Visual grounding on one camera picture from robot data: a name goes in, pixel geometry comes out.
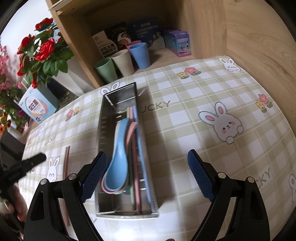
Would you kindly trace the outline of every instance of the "red artificial rose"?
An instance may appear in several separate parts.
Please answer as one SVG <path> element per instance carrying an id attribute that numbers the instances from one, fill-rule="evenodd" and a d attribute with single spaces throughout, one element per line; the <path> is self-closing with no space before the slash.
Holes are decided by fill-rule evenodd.
<path id="1" fill-rule="evenodd" d="M 24 73 L 21 72 L 21 69 L 22 69 L 22 68 L 20 68 L 19 71 L 17 72 L 17 75 L 18 75 L 18 76 L 23 76 L 23 75 L 24 75 Z"/>
<path id="2" fill-rule="evenodd" d="M 35 59 L 38 61 L 46 60 L 53 51 L 54 39 L 50 39 L 47 42 L 41 44 L 40 51 L 36 54 Z"/>
<path id="3" fill-rule="evenodd" d="M 17 50 L 17 54 L 23 53 L 24 51 L 22 51 L 21 48 L 26 47 L 30 43 L 31 40 L 33 40 L 33 36 L 31 36 L 30 34 L 27 37 L 24 37 L 22 39 L 22 42 L 21 42 L 18 50 Z"/>
<path id="4" fill-rule="evenodd" d="M 63 37 L 60 37 L 58 40 L 57 40 L 57 43 L 60 43 L 60 42 L 63 42 L 65 41 Z"/>
<path id="5" fill-rule="evenodd" d="M 38 86 L 38 83 L 37 83 L 36 79 L 33 79 L 33 81 L 32 81 L 32 87 L 33 87 L 34 89 L 36 89 L 37 86 Z"/>
<path id="6" fill-rule="evenodd" d="M 49 25 L 52 24 L 52 22 L 53 22 L 53 18 L 45 18 L 40 23 L 35 25 L 35 29 L 40 30 L 44 27 L 48 27 Z"/>
<path id="7" fill-rule="evenodd" d="M 35 29 L 36 29 L 36 30 L 41 29 L 41 24 L 40 24 L 40 23 L 36 24 L 36 25 L 35 25 Z"/>

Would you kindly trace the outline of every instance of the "plaid tablecloth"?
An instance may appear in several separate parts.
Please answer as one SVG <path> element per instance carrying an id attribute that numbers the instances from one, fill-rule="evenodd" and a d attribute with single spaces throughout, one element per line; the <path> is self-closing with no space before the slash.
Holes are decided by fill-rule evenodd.
<path id="1" fill-rule="evenodd" d="M 70 145 L 68 174 L 93 160 L 98 152 L 102 95 L 132 82 L 137 83 L 160 217 L 142 221 L 96 218 L 93 197 L 85 206 L 104 240 L 192 238 L 210 203 L 187 165 L 190 149 L 231 178 L 256 179 L 273 238 L 295 207 L 296 139 L 273 99 L 227 56 L 120 79 L 81 96 L 45 120 L 31 132 L 23 156 L 47 155 L 47 161 L 19 183 L 27 204 L 41 179 L 48 175 L 52 180 L 62 179 L 66 146 Z M 234 138 L 226 139 L 229 131 Z M 220 237 L 230 218 L 228 213 Z"/>

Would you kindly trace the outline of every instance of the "blue box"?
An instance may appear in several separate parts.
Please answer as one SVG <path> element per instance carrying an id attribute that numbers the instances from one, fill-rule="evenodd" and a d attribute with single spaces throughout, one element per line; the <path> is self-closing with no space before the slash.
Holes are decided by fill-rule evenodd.
<path id="1" fill-rule="evenodd" d="M 128 25 L 132 41 L 141 40 L 147 43 L 149 51 L 165 48 L 162 31 L 158 26 L 157 17 L 146 18 Z"/>
<path id="2" fill-rule="evenodd" d="M 164 30 L 165 46 L 178 57 L 191 55 L 189 33 L 179 29 Z"/>
<path id="3" fill-rule="evenodd" d="M 45 84 L 39 82 L 36 89 L 32 86 L 28 88 L 18 105 L 35 122 L 41 123 L 55 113 L 58 103 L 59 100 L 45 86 Z"/>

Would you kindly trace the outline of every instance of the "plastic cup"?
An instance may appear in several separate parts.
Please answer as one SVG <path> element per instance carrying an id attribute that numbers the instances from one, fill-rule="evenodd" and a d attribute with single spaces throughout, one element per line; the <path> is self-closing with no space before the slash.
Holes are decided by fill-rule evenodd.
<path id="1" fill-rule="evenodd" d="M 140 69 L 147 69 L 150 67 L 151 64 L 146 43 L 135 44 L 131 46 L 129 50 Z"/>
<path id="2" fill-rule="evenodd" d="M 134 74 L 135 70 L 131 61 L 131 55 L 127 49 L 113 54 L 111 58 L 124 77 Z"/>
<path id="3" fill-rule="evenodd" d="M 130 42 L 129 44 L 126 45 L 126 48 L 129 50 L 129 48 L 135 44 L 139 44 L 141 43 L 142 41 L 141 40 L 136 40 L 136 41 L 133 41 L 133 42 Z"/>
<path id="4" fill-rule="evenodd" d="M 118 80 L 115 66 L 111 58 L 101 59 L 94 67 L 106 83 L 111 83 L 115 80 Z"/>

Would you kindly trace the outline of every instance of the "blue plastic cup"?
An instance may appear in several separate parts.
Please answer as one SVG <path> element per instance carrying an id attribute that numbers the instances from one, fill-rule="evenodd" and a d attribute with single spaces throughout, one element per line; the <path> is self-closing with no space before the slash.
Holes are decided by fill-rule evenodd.
<path id="1" fill-rule="evenodd" d="M 135 44 L 131 46 L 129 50 L 140 69 L 147 69 L 150 67 L 151 64 L 146 43 Z"/>

